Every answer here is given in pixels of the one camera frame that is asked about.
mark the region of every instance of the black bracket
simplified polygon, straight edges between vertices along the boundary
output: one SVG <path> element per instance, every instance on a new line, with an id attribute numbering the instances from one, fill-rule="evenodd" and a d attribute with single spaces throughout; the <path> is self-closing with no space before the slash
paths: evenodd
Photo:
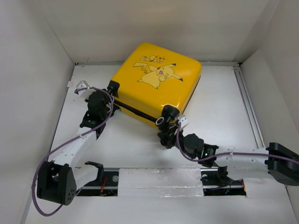
<path id="1" fill-rule="evenodd" d="M 298 154 L 278 143 L 271 142 L 267 150 L 271 155 L 283 156 L 299 161 Z M 268 165 L 269 174 L 271 174 L 276 181 L 284 185 L 299 186 L 299 166 L 297 164 L 271 157 L 269 157 L 265 163 Z"/>
<path id="2" fill-rule="evenodd" d="M 95 128 L 108 116 L 107 104 L 109 102 L 109 97 L 101 91 L 96 91 L 85 101 L 87 102 L 88 111 L 85 113 L 80 127 Z M 97 139 L 102 134 L 105 126 L 106 124 L 96 130 Z"/>

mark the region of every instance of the yellow suitcase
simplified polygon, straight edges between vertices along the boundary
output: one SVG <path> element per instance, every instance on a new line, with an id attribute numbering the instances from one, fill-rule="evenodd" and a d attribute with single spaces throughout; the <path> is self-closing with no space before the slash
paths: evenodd
<path id="1" fill-rule="evenodd" d="M 200 72 L 198 61 L 142 43 L 113 76 L 107 90 L 122 112 L 162 130 L 184 112 Z"/>

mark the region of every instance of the pikachu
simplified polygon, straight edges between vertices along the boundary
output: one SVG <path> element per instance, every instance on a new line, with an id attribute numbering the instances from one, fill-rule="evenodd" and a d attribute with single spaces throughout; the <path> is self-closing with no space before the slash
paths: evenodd
<path id="1" fill-rule="evenodd" d="M 141 63 L 135 63 L 134 67 L 140 67 Z M 138 80 L 139 83 L 144 82 L 152 85 L 155 89 L 158 89 L 161 82 L 164 82 L 166 79 L 175 77 L 181 81 L 183 81 L 182 77 L 175 74 L 173 71 L 173 67 L 176 64 L 169 64 L 162 67 L 155 67 L 153 65 L 149 65 L 149 73 L 146 73 Z"/>

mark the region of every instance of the white wall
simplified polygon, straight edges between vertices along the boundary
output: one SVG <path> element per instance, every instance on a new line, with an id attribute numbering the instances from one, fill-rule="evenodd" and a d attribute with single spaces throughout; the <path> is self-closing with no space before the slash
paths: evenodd
<path id="1" fill-rule="evenodd" d="M 264 42 L 242 70 L 263 137 L 299 154 L 299 1 L 281 0 Z M 298 187 L 289 195 L 299 219 Z"/>
<path id="2" fill-rule="evenodd" d="M 0 1 L 0 222 L 20 223 L 73 63 L 34 0 Z"/>
<path id="3" fill-rule="evenodd" d="M 42 0 L 40 4 L 71 59 L 84 63 L 124 61 L 141 42 L 199 60 L 240 61 L 252 42 L 262 41 L 263 35 L 256 35 L 265 30 L 275 8 L 273 0 Z M 262 25 L 254 27 L 258 19 Z"/>

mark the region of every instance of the purple cable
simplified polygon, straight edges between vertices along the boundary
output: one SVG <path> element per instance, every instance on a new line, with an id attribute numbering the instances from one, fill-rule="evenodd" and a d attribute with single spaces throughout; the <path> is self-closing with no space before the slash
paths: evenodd
<path id="1" fill-rule="evenodd" d="M 75 93 L 77 93 L 77 92 L 79 92 L 79 91 L 81 91 L 81 90 L 87 90 L 87 89 L 88 89 L 88 88 L 82 88 L 82 89 L 79 89 L 79 90 L 75 90 Z M 113 112 L 113 99 L 112 99 L 112 97 L 111 97 L 107 92 L 105 92 L 104 90 L 95 88 L 95 87 L 90 87 L 89 89 L 91 89 L 91 90 L 101 91 L 101 92 L 104 92 L 105 94 L 107 94 L 107 95 L 109 96 L 109 99 L 110 99 L 110 102 L 111 102 L 111 111 L 110 111 L 110 113 L 108 114 L 106 120 L 104 120 L 101 124 L 99 124 L 99 125 L 96 126 L 95 128 L 89 130 L 88 132 L 83 133 L 81 136 L 87 135 L 87 134 L 89 134 L 89 133 L 91 133 L 91 132 L 97 130 L 98 128 L 102 127 L 102 126 L 109 120 L 109 118 L 111 117 L 112 112 Z M 80 138 L 80 136 L 78 135 L 78 136 L 76 136 L 76 137 L 74 137 L 74 138 L 68 140 L 67 142 L 63 143 L 62 145 L 58 146 L 57 148 L 53 149 L 53 150 L 52 150 L 51 152 L 49 152 L 48 154 L 46 154 L 45 157 L 44 157 L 44 158 L 41 160 L 41 162 L 39 163 L 39 165 L 38 165 L 38 167 L 37 167 L 37 169 L 36 169 L 36 172 L 34 173 L 33 181 L 32 181 L 32 185 L 31 185 L 32 201 L 33 201 L 33 204 L 34 204 L 36 210 L 37 210 L 42 216 L 46 216 L 46 217 L 48 217 L 48 216 L 52 216 L 52 215 L 54 215 L 56 212 L 58 212 L 59 209 L 61 209 L 61 207 L 62 207 L 63 205 L 61 204 L 57 209 L 55 209 L 55 211 L 53 211 L 53 212 L 51 212 L 51 213 L 44 213 L 44 212 L 41 210 L 41 208 L 40 208 L 40 207 L 38 206 L 38 204 L 37 204 L 36 194 L 35 194 L 36 180 L 37 180 L 38 172 L 39 172 L 39 170 L 40 170 L 40 168 L 41 168 L 43 162 L 47 161 L 47 159 L 48 159 L 48 157 L 49 157 L 50 155 L 52 155 L 52 154 L 55 153 L 57 150 L 61 149 L 62 147 L 64 147 L 64 146 L 70 144 L 71 142 L 73 142 L 73 141 L 75 141 L 75 140 L 77 140 L 77 139 L 79 139 L 79 138 Z"/>
<path id="2" fill-rule="evenodd" d="M 299 165 L 299 161 L 287 158 L 287 157 L 283 157 L 283 156 L 279 156 L 279 155 L 271 155 L 271 154 L 263 154 L 263 153 L 219 153 L 219 154 L 215 154 L 215 155 L 211 155 L 209 157 L 206 157 L 204 159 L 199 159 L 199 160 L 193 160 L 191 158 L 189 158 L 182 150 L 180 143 L 179 143 L 179 129 L 180 129 L 181 125 L 178 126 L 177 129 L 177 142 L 176 142 L 176 147 L 180 150 L 181 154 L 183 155 L 183 157 L 185 157 L 187 160 L 192 161 L 192 162 L 203 162 L 215 157 L 221 157 L 221 156 L 225 156 L 225 155 L 245 155 L 245 156 L 265 156 L 265 157 L 270 157 L 270 158 L 275 158 L 275 159 L 281 159 L 281 160 L 285 160 L 285 161 L 289 161 L 289 162 L 293 162 L 297 165 Z"/>

